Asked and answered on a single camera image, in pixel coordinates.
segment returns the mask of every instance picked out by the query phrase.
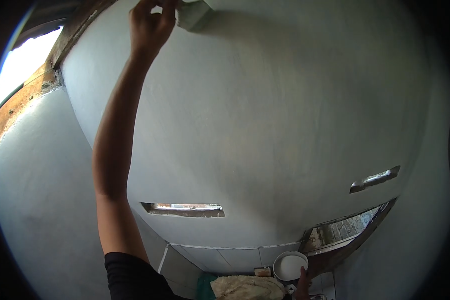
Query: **bucket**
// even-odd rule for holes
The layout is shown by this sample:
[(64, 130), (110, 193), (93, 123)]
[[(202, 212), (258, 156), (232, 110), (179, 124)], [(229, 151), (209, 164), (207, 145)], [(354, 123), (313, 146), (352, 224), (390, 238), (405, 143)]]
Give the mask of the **bucket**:
[(302, 266), (305, 271), (309, 268), (309, 260), (305, 254), (298, 251), (283, 252), (273, 262), (273, 275), (282, 284), (293, 284), (296, 287)]

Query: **sky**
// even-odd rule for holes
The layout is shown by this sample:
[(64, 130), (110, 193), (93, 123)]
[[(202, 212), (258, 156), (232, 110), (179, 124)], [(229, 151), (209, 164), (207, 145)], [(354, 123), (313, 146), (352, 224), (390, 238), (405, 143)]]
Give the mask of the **sky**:
[(45, 63), (62, 28), (30, 38), (7, 54), (0, 71), (0, 103)]

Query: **ventilation slot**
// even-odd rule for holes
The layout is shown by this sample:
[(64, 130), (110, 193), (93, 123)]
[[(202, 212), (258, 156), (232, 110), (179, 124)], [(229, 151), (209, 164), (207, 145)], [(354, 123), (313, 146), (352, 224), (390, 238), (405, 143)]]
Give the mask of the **ventilation slot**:
[(350, 188), (350, 194), (363, 191), (373, 185), (384, 183), (385, 181), (393, 179), (398, 176), (398, 171), (400, 171), (399, 165), (391, 168), (390, 170), (368, 176), (361, 181), (355, 181), (352, 183), (352, 187)]
[(225, 212), (219, 204), (141, 202), (141, 205), (145, 208), (147, 213), (154, 215), (172, 215), (196, 218), (225, 217)]

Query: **plastered wall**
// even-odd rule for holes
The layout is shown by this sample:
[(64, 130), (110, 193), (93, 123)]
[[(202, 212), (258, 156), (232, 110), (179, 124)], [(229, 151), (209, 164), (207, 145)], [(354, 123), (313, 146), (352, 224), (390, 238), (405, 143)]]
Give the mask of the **plastered wall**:
[(425, 136), (412, 175), (382, 224), (335, 270), (337, 299), (410, 299), (450, 226), (450, 74), (428, 40), (432, 81)]
[[(130, 51), (119, 0), (62, 71), (90, 145)], [(393, 1), (210, 0), (201, 33), (175, 28), (142, 88), (131, 206), (170, 243), (296, 242), (318, 223), (400, 196), (429, 107), (430, 66)], [(400, 165), (397, 178), (351, 183)], [(140, 202), (219, 203), (226, 217), (146, 213)]]
[[(110, 298), (91, 166), (92, 150), (63, 87), (34, 99), (0, 143), (0, 228), (42, 299)], [(166, 242), (135, 219), (158, 270)], [(161, 273), (173, 280), (172, 290), (193, 295), (201, 270), (178, 253), (166, 261), (181, 266)]]

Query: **black sleeve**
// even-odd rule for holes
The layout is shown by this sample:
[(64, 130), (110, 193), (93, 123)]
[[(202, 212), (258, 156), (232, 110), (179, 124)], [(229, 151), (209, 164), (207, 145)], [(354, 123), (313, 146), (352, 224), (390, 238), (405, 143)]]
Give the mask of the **black sleeve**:
[(112, 300), (185, 299), (176, 296), (165, 277), (136, 256), (120, 252), (107, 253), (105, 269)]

